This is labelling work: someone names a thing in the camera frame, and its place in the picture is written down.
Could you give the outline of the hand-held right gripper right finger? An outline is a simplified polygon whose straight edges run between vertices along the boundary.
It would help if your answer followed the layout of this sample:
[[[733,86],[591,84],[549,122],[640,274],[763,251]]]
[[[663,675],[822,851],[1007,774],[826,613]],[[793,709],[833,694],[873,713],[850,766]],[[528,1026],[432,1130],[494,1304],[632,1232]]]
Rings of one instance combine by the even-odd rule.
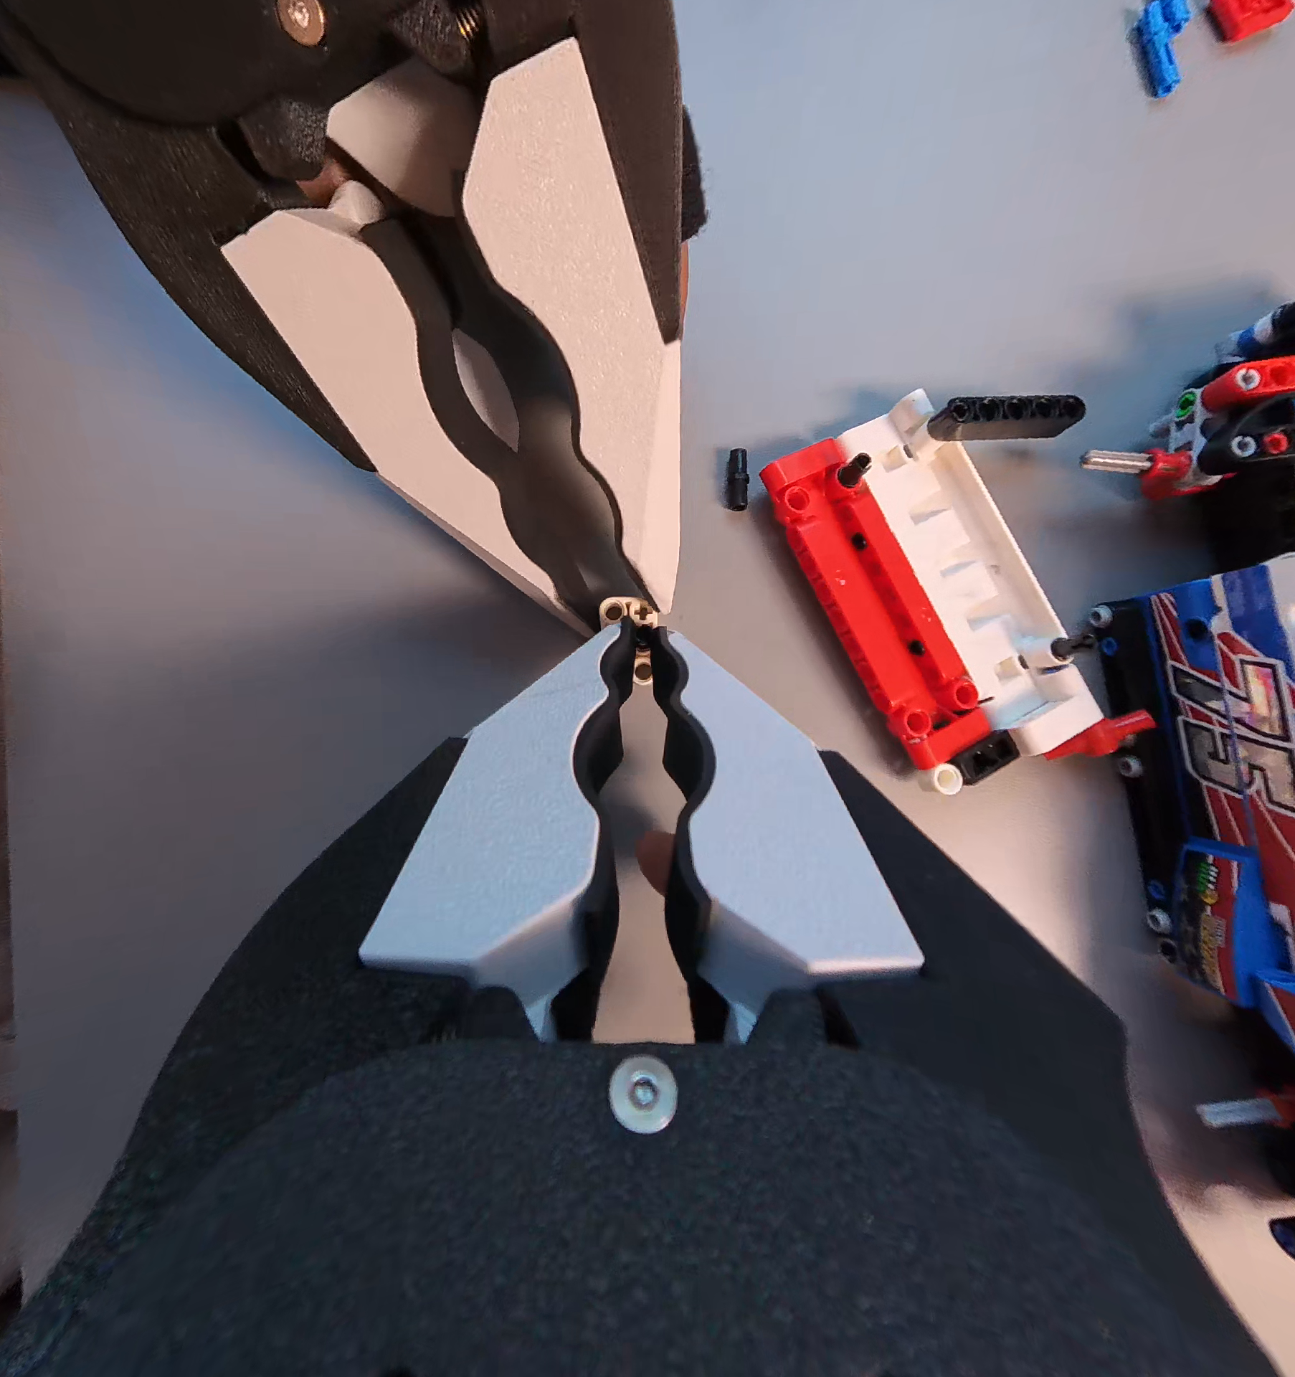
[[[820,751],[682,632],[657,630],[665,770],[684,795],[665,899],[697,1041],[744,1041],[776,990],[924,956]]]

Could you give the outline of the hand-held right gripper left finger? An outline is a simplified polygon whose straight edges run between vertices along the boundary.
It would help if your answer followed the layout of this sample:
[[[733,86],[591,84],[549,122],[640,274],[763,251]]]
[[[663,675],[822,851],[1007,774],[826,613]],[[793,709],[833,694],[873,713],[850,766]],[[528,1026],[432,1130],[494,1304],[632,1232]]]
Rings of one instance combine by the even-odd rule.
[[[619,908],[600,793],[634,660],[634,628],[610,624],[468,734],[366,965],[506,986],[538,1037],[593,1035]]]

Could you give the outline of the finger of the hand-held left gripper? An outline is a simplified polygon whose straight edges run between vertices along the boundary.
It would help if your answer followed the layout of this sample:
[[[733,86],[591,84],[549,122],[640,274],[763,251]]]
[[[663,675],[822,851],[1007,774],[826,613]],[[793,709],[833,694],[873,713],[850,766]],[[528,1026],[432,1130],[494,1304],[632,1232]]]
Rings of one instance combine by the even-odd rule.
[[[564,365],[460,221],[345,181],[224,247],[373,471],[570,624],[612,594],[612,503]]]
[[[680,340],[663,340],[578,39],[498,75],[464,181],[494,281],[566,382],[523,395],[519,456],[570,480],[661,611],[680,560]]]

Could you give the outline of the white lego connector block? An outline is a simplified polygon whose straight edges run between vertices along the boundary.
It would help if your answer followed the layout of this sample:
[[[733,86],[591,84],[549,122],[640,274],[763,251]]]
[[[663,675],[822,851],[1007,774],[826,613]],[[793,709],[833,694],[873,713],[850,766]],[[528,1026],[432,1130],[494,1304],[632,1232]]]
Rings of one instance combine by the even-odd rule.
[[[651,645],[659,626],[659,611],[642,596],[606,596],[600,603],[600,626],[632,626],[634,628],[634,679],[651,685],[653,664]]]

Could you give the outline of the red white lego subassembly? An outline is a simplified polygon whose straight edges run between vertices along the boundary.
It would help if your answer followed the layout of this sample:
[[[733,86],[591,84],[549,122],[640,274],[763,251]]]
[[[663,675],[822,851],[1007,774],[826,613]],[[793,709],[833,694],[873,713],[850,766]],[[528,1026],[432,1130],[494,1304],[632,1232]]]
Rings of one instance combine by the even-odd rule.
[[[922,781],[941,795],[1021,757],[1102,757],[1155,728],[1110,717],[1072,636],[1004,520],[966,439],[1051,439],[1074,393],[924,389],[759,473],[846,656]]]

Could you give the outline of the blue white lego race car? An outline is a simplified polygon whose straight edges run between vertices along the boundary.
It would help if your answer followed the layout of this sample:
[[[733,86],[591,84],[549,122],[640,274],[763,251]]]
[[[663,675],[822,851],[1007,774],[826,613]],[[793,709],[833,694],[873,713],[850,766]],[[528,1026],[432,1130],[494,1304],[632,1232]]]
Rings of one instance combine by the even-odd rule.
[[[1170,969],[1233,1011],[1252,1083],[1199,1105],[1295,1200],[1295,298],[1229,334],[1138,452],[1081,465],[1197,509],[1218,571],[1089,613],[1144,914]]]

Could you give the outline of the red square lego plate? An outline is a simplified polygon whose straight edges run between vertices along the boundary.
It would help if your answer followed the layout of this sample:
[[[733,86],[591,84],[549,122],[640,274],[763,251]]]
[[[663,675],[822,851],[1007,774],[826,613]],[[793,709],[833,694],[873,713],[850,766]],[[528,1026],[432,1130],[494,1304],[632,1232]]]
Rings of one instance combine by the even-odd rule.
[[[1284,24],[1293,14],[1295,1],[1214,0],[1208,9],[1221,41],[1235,45]]]

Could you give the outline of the cluster of blue black pegs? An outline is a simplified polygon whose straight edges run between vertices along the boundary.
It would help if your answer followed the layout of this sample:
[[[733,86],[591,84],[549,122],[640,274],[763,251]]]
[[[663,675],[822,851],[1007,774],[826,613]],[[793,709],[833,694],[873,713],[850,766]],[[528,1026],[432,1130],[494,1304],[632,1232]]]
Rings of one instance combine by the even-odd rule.
[[[1193,18],[1191,1],[1146,1],[1130,27],[1146,90],[1153,99],[1168,98],[1182,79],[1174,43]]]

